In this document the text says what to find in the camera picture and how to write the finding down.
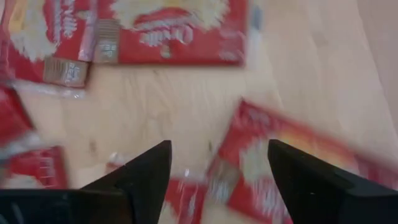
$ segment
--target red packaging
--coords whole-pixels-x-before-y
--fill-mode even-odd
[[[1,21],[4,79],[84,88],[97,0],[6,0]]]
[[[95,62],[241,65],[248,0],[101,0]]]
[[[12,156],[5,166],[4,189],[66,189],[67,174],[59,146]]]
[[[208,169],[212,196],[261,223],[291,223],[267,159],[268,140],[275,138],[344,170],[398,188],[395,172],[369,162],[352,147],[242,101]]]
[[[200,224],[207,186],[201,182],[172,177],[159,224]]]
[[[0,86],[0,149],[33,130],[15,90]]]

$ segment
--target black plastic part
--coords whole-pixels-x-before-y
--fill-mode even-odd
[[[83,189],[120,189],[127,194],[134,208],[134,223],[155,224],[159,221],[162,210],[171,165],[172,143],[163,141]]]
[[[398,192],[278,140],[268,159],[295,224],[398,223]]]
[[[0,224],[156,224],[171,160],[164,141],[81,190],[0,190]]]

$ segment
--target snack wrapper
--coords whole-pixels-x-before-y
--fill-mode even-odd
[[[292,223],[267,159],[270,139],[391,189],[398,187],[395,172],[358,155],[353,147],[243,100],[208,169],[215,200],[261,223]]]
[[[96,7],[97,0],[5,0],[1,78],[19,88],[78,96],[93,57]]]
[[[101,0],[98,63],[242,65],[249,0]]]
[[[2,163],[2,189],[67,189],[67,173],[60,146],[13,155]]]

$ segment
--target red cardboard box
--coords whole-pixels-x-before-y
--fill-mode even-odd
[[[248,2],[99,1],[95,62],[241,65]]]

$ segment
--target light wood surface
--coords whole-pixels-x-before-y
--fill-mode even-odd
[[[43,138],[66,147],[72,186],[101,177],[111,153],[137,156],[163,139],[173,141],[173,173],[203,172],[209,145],[222,140],[241,96],[398,162],[364,30],[373,9],[357,0],[268,0],[262,7],[263,31],[251,37],[246,68],[96,66],[84,100],[21,92]],[[205,216],[204,223],[248,223],[222,207],[209,206]]]

